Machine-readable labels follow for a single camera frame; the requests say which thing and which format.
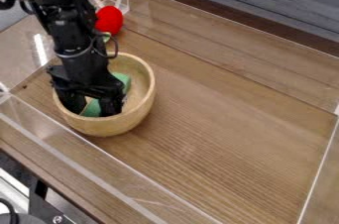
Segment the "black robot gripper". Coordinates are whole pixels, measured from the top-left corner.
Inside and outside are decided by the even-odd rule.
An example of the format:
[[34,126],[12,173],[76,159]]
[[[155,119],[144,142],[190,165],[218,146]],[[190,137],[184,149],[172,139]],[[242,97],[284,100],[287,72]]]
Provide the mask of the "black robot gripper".
[[82,51],[56,52],[60,65],[48,68],[52,85],[64,107],[80,114],[86,98],[99,100],[100,116],[119,114],[123,107],[122,82],[108,70],[108,62],[116,58],[106,49],[87,48]]

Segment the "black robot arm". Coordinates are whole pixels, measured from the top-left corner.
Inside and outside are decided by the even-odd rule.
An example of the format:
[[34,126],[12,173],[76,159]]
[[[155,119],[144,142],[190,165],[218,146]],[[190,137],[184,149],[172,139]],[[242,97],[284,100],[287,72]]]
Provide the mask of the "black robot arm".
[[95,8],[88,0],[0,0],[0,10],[20,5],[39,20],[54,40],[62,63],[47,73],[64,107],[79,114],[86,100],[98,100],[102,117],[122,112],[124,83],[108,70],[108,62],[118,57],[106,49],[106,32],[95,28]]

